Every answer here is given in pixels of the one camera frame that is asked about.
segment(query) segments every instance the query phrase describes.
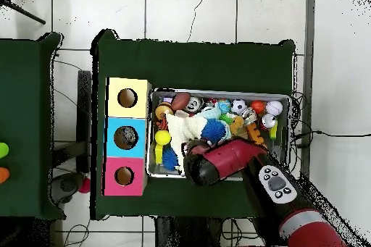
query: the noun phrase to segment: yellow box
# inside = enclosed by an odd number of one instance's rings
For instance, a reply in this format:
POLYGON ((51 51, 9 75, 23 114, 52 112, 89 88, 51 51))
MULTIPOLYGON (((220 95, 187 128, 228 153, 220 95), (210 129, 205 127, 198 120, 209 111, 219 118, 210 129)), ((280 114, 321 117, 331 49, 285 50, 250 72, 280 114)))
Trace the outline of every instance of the yellow box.
POLYGON ((151 84, 147 80, 137 79, 109 78, 108 80, 108 116, 146 119, 151 84), (124 95, 135 96, 135 103, 130 107, 121 105, 128 105, 125 103, 127 102, 126 97, 121 98, 124 95))

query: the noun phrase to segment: gray bin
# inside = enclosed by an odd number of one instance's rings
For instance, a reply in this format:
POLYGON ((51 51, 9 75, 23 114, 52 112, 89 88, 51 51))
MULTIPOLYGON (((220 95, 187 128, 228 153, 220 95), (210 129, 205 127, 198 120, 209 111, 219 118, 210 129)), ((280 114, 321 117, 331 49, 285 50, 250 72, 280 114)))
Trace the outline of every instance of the gray bin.
MULTIPOLYGON (((166 178, 185 178, 179 175, 178 171, 169 171, 165 169, 161 164, 156 164, 154 147, 156 145, 154 141, 154 134, 157 129, 156 125, 156 115, 154 110, 159 105, 160 99, 163 97, 173 97, 177 93, 188 92, 192 96, 202 97, 202 98, 226 98, 229 100, 233 99, 243 99, 246 104, 250 104, 253 100, 261 101, 273 101, 277 100, 283 105, 282 113, 278 116, 278 128, 277 128, 277 138, 275 140, 275 145, 272 147, 272 141, 268 131, 261 131, 261 135, 264 138, 268 149, 272 154, 280 161, 287 162, 288 160, 288 139, 291 132, 291 98, 286 95, 271 95, 266 93, 236 93, 227 91, 194 91, 186 89, 172 89, 172 88, 155 88, 151 93, 149 98, 149 123, 148 123, 148 137, 147 137, 147 154, 146 154, 146 170, 152 177, 166 177, 166 178)), ((227 180, 241 180, 239 173, 227 178, 227 180)))

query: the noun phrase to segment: pink box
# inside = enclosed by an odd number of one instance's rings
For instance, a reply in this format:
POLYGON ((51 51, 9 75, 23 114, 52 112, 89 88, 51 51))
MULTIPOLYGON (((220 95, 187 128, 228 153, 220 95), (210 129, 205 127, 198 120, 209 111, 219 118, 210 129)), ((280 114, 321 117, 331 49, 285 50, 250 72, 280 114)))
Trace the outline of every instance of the pink box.
POLYGON ((147 174, 144 159, 107 157, 104 174, 103 196, 142 196, 146 186, 147 174), (129 185, 120 185, 115 179, 115 172, 121 167, 129 167, 133 171, 133 180, 129 185))

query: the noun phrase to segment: robot control buttons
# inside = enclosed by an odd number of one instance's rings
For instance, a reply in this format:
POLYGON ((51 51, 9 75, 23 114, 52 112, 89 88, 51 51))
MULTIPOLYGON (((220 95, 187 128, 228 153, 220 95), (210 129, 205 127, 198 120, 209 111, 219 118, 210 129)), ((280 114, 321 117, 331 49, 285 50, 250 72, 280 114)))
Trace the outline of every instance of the robot control buttons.
POLYGON ((286 186, 286 182, 281 177, 272 177, 268 182, 271 191, 278 191, 286 186))
POLYGON ((273 165, 265 165, 260 169, 259 181, 275 204, 288 204, 298 195, 286 174, 273 165))

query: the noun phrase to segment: green tablecloth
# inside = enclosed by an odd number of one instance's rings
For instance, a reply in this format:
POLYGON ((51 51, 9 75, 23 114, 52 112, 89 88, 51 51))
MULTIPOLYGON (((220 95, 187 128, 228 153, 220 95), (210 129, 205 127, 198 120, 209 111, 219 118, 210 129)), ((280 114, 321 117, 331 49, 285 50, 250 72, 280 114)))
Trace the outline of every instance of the green tablecloth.
POLYGON ((48 197, 51 168, 50 63, 61 41, 57 33, 39 41, 0 39, 0 142, 9 154, 0 167, 0 216, 63 218, 48 197))
POLYGON ((98 109, 92 108, 93 115, 98 111, 97 126, 93 118, 92 127, 97 140, 97 150, 92 148, 93 154, 97 153, 96 159, 92 159, 95 180, 91 192, 92 216, 97 219, 107 214, 258 216, 260 211, 252 203, 254 197, 246 195, 241 182, 224 181, 212 187, 197 188, 185 179, 150 177, 141 197, 102 196, 105 79, 146 79, 153 88, 291 95, 294 49, 293 41, 279 45, 126 41, 117 39, 111 30, 101 31, 91 49, 93 99, 96 98, 94 94, 98 94, 98 109))

